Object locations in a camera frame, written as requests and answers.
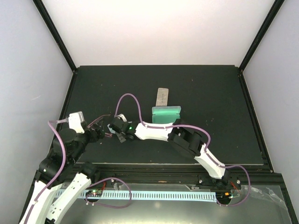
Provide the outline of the beige glasses case green lining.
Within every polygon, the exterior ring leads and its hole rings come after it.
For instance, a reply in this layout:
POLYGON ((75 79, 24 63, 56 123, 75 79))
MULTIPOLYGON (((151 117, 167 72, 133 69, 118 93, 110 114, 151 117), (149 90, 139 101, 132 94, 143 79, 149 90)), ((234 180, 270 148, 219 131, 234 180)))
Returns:
POLYGON ((157 98, 156 98, 156 106, 167 106, 168 105, 168 88, 158 88, 157 90, 157 98))

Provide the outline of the blue-grey glasses case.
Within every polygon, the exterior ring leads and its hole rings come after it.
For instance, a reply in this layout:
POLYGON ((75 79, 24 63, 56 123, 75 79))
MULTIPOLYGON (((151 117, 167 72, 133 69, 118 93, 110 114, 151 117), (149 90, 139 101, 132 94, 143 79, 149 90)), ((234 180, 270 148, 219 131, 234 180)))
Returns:
POLYGON ((154 106, 152 107, 152 123, 174 123, 180 118, 181 106, 154 106))

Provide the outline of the pink sunglasses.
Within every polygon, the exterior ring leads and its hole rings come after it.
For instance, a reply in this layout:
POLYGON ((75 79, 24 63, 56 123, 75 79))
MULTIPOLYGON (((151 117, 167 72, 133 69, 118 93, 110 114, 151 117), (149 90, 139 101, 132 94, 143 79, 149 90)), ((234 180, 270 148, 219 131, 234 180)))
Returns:
POLYGON ((98 118, 96 118, 90 124, 88 124, 86 128, 97 133, 99 139, 102 139, 104 137, 111 138, 112 134, 107 133, 105 131, 105 119, 109 118, 110 116, 111 116, 111 114, 100 115, 98 118))

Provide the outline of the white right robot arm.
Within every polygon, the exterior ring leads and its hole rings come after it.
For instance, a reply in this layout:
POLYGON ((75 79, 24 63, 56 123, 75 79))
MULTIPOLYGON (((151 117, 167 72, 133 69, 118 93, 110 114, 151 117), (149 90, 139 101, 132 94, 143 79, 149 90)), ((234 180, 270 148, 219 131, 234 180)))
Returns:
POLYGON ((181 155, 194 159, 209 174, 214 186, 222 189, 229 183, 230 174, 225 164, 220 162, 202 141, 204 130, 183 124, 181 119, 174 123, 152 124, 141 121, 129 122, 117 116, 108 125, 111 133, 126 140, 160 140, 170 145, 181 155))

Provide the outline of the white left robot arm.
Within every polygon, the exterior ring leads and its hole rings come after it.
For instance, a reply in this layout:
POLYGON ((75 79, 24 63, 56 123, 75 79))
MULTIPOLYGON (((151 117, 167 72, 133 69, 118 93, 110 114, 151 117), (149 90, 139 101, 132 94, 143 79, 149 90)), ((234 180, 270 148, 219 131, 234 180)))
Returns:
POLYGON ((96 165, 85 162, 76 173, 71 184, 63 194, 54 200, 74 165, 86 150, 89 143, 96 143, 105 137, 104 128, 99 124, 91 126, 80 122, 78 127, 71 126, 58 132, 48 125, 55 137, 46 158, 39 164, 27 198, 27 207, 20 218, 21 224, 58 224, 77 196, 89 186, 100 182, 100 171, 96 165))

